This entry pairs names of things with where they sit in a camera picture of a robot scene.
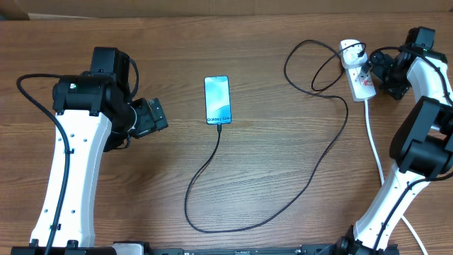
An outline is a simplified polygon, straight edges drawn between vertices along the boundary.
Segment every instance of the smartphone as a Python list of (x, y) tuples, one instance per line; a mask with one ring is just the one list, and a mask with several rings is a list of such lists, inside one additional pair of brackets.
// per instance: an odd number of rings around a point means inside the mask
[(206, 123), (208, 125), (231, 123), (229, 80), (227, 76), (205, 78)]

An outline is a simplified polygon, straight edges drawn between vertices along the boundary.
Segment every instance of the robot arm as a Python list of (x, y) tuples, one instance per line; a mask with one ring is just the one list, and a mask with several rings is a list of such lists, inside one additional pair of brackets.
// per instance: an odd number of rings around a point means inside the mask
[[(426, 59), (437, 66), (444, 76), (450, 94), (452, 89), (447, 78), (446, 59), (425, 48), (426, 45), (432, 47), (433, 42), (425, 41), (429, 38), (427, 34), (434, 39), (432, 32), (428, 28), (410, 30), (406, 47), (426, 52)], [(387, 254), (384, 250), (390, 235), (413, 199), (429, 185), (429, 180), (445, 174), (452, 167), (452, 124), (449, 122), (453, 110), (446, 99), (449, 94), (445, 93), (440, 73), (424, 59), (405, 52), (393, 62), (388, 61), (388, 55), (380, 56), (382, 61), (376, 73), (384, 82), (384, 89), (394, 98), (401, 98), (407, 91), (405, 85), (409, 83), (414, 89), (416, 105), (392, 140), (390, 157), (394, 163), (389, 177), (363, 217), (346, 237), (340, 238), (337, 254), (375, 254), (379, 250)], [(405, 72), (405, 81), (398, 80), (402, 77), (401, 72)], [(446, 138), (441, 140), (429, 136), (431, 128), (440, 131)], [(405, 191), (411, 183), (417, 184)]]
[[(128, 84), (129, 63), (136, 69), (137, 83), (131, 93)], [(12, 254), (24, 249), (44, 250), (50, 239), (63, 182), (65, 154), (70, 154), (69, 177), (59, 214), (51, 254), (77, 249), (100, 252), (94, 246), (93, 207), (103, 152), (117, 149), (130, 137), (141, 138), (168, 126), (157, 98), (149, 103), (140, 98), (132, 101), (138, 88), (136, 64), (116, 48), (96, 47), (91, 69), (82, 75), (61, 76), (53, 89), (53, 108), (69, 140), (65, 151), (62, 134), (56, 130), (55, 153), (42, 211), (30, 238), (30, 248), (15, 247)], [(109, 254), (116, 250), (126, 254), (144, 253), (144, 245), (116, 244), (103, 247)]]

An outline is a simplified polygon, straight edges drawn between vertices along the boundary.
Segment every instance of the white power cord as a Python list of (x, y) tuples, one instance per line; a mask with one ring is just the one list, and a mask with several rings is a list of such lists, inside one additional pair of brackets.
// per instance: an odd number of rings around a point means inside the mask
[[(368, 113), (369, 110), (368, 110), (368, 100), (367, 99), (364, 100), (364, 104), (365, 104), (365, 123), (367, 125), (367, 133), (368, 133), (369, 143), (371, 144), (371, 149), (373, 151), (374, 158), (376, 159), (376, 164), (377, 164), (377, 168), (379, 170), (379, 177), (381, 179), (381, 185), (382, 185), (385, 182), (384, 173), (382, 172), (381, 161), (379, 160), (379, 156), (377, 154), (376, 147), (374, 146), (373, 135), (371, 133), (371, 127), (370, 127), (370, 124), (369, 124), (369, 113)], [(420, 246), (420, 249), (422, 250), (423, 255), (428, 255), (428, 252), (426, 251), (425, 246), (422, 243), (422, 240), (417, 235), (417, 232), (415, 232), (415, 230), (413, 229), (412, 225), (409, 223), (409, 221), (406, 219), (406, 217), (404, 217), (404, 215), (401, 216), (401, 219), (404, 221), (404, 223), (406, 223), (406, 226), (408, 226), (408, 229), (411, 231), (413, 237), (417, 241), (418, 246)]]

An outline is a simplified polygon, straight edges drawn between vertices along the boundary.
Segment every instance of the wood grain surface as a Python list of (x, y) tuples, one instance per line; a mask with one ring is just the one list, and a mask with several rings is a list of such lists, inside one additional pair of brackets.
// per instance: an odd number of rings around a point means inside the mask
[[(303, 188), (345, 117), (341, 101), (307, 96), (286, 82), (283, 64), (297, 43), (317, 39), (337, 48), (341, 40), (355, 38), (370, 52), (400, 45), (408, 29), (426, 26), (437, 30), (435, 49), (453, 59), (452, 24), (451, 13), (0, 22), (0, 254), (28, 244), (54, 149), (55, 127), (18, 92), (20, 75), (78, 74), (89, 69), (95, 46), (118, 47), (137, 61), (137, 96), (161, 100), (169, 128), (103, 155), (96, 245), (124, 239), (184, 249), (329, 243), (365, 213), (379, 190), (363, 104), (352, 101), (347, 79), (325, 94), (346, 99), (348, 124), (305, 194), (262, 227), (202, 234), (185, 221), (183, 200), (217, 138), (215, 127), (205, 123), (204, 77), (230, 77), (233, 123), (223, 127), (219, 151), (195, 184), (189, 214), (206, 230), (245, 227), (276, 213)], [(308, 89), (330, 55), (307, 45), (290, 61), (288, 74)], [(316, 86), (327, 85), (339, 71), (338, 61), (332, 61)], [(24, 86), (51, 108), (55, 82), (34, 79)], [(413, 105), (412, 90), (402, 101), (379, 92), (370, 102), (386, 170), (390, 141)], [(434, 183), (406, 212), (431, 254), (452, 253), (451, 197), (451, 181)], [(420, 254), (403, 223), (391, 243), (399, 244), (402, 254)]]

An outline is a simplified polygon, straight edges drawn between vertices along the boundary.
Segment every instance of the white power strip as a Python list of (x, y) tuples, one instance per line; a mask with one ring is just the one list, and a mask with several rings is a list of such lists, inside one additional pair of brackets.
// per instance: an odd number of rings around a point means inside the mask
[[(347, 39), (340, 42), (340, 50), (349, 45), (360, 43), (358, 40)], [(356, 45), (344, 50), (341, 54), (341, 64), (345, 68), (352, 98), (355, 102), (362, 102), (376, 95), (370, 73), (363, 73), (361, 66), (367, 61), (367, 53), (358, 57), (363, 50), (361, 45)]]

